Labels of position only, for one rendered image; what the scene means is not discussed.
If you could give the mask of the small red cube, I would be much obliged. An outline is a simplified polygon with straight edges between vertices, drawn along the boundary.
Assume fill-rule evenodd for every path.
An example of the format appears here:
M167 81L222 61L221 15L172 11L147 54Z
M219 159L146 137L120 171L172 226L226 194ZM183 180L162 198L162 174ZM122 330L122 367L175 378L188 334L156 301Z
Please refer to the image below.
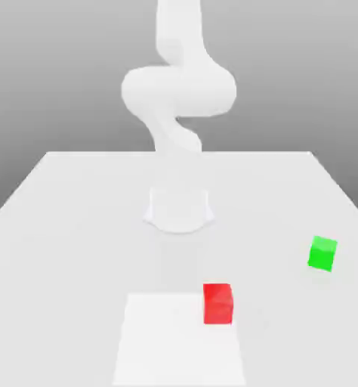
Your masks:
M228 283L204 283L204 324L233 322L233 292Z

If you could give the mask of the small green cube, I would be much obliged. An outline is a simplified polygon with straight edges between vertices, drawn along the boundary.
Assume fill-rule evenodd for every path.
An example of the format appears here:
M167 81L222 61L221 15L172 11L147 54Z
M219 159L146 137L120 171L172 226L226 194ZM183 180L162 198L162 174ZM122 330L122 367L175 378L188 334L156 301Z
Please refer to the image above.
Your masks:
M331 272L338 241L314 236L307 264L316 269Z

